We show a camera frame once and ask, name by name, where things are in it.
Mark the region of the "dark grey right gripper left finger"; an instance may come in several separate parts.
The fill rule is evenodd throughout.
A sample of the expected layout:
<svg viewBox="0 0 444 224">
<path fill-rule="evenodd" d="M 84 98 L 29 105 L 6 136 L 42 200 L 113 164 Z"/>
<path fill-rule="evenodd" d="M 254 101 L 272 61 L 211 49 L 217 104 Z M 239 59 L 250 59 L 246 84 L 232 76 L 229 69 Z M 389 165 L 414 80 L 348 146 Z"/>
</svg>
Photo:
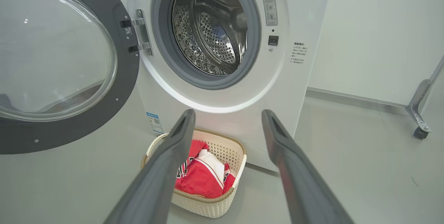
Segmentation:
<svg viewBox="0 0 444 224">
<path fill-rule="evenodd" d="M 180 166 L 188 157 L 195 111 L 187 109 L 135 177 L 106 224 L 165 224 Z"/>
</svg>

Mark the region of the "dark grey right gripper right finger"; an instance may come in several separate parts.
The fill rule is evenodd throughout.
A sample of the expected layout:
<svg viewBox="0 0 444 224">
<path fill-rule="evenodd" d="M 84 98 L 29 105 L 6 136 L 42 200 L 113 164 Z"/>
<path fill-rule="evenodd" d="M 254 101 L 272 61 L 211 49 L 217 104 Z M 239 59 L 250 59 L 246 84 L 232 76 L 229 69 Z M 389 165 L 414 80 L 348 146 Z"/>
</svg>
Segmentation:
<svg viewBox="0 0 444 224">
<path fill-rule="evenodd" d="M 293 224 L 352 224 L 353 221 L 276 114 L 262 111 L 268 157 L 279 169 Z"/>
</svg>

